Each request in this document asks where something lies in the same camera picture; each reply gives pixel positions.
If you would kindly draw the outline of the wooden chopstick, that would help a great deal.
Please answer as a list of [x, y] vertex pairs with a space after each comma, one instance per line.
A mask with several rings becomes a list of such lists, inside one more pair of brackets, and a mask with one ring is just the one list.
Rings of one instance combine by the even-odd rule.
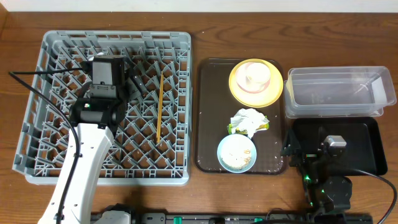
[[163, 103], [163, 89], [164, 89], [164, 73], [161, 72], [160, 78], [160, 88], [159, 88], [159, 104], [158, 104], [158, 117], [157, 117], [157, 124], [158, 128], [161, 128], [161, 118], [162, 118], [162, 103]]
[[161, 73], [160, 77], [160, 88], [159, 88], [159, 103], [158, 103], [158, 115], [157, 115], [157, 132], [156, 132], [156, 142], [160, 143], [160, 131], [162, 124], [162, 103], [163, 103], [163, 88], [164, 88], [164, 74]]

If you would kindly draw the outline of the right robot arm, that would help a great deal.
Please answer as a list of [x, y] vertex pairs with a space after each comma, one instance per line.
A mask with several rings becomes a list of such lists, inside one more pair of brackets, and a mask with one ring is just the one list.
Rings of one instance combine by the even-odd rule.
[[351, 208], [352, 182], [343, 175], [332, 175], [330, 167], [346, 150], [342, 136], [327, 136], [314, 150], [304, 149], [294, 131], [288, 130], [281, 155], [302, 175], [305, 196], [315, 213], [340, 213]]

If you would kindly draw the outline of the green yellow snack wrapper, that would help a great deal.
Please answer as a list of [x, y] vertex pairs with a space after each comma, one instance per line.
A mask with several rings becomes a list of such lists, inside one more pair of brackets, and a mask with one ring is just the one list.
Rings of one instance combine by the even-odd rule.
[[232, 124], [230, 123], [227, 126], [227, 130], [229, 134], [243, 134], [247, 136], [252, 136], [257, 131], [265, 131], [269, 129], [268, 123], [261, 123], [259, 125], [249, 123], [249, 122], [242, 122], [239, 124]]

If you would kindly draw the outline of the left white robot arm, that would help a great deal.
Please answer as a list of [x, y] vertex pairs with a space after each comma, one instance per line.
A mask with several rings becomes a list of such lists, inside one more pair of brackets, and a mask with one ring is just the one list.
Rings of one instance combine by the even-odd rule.
[[68, 149], [58, 181], [40, 223], [89, 223], [101, 167], [127, 104], [142, 93], [132, 69], [93, 72], [89, 95], [70, 108]]

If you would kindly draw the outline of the light blue bowl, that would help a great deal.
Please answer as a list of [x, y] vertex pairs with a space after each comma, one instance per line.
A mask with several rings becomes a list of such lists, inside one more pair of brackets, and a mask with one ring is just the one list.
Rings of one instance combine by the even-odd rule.
[[247, 172], [256, 162], [257, 150], [248, 137], [231, 134], [221, 140], [217, 148], [221, 166], [235, 174]]

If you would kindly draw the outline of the food scraps rice pile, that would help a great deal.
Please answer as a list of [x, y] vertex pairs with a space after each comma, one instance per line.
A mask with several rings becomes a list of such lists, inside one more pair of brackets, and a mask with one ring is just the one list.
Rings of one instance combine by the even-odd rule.
[[247, 138], [222, 140], [219, 149], [221, 163], [231, 170], [242, 170], [252, 159], [252, 142]]

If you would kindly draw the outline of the white paper napkin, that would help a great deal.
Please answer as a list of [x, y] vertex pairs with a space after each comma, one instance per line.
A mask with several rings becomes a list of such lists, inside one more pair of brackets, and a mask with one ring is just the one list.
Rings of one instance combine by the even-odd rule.
[[242, 122], [249, 122], [256, 125], [259, 125], [261, 123], [269, 124], [267, 116], [265, 116], [264, 114], [258, 112], [253, 108], [240, 109], [232, 118], [230, 118], [230, 123], [232, 124], [239, 124]]

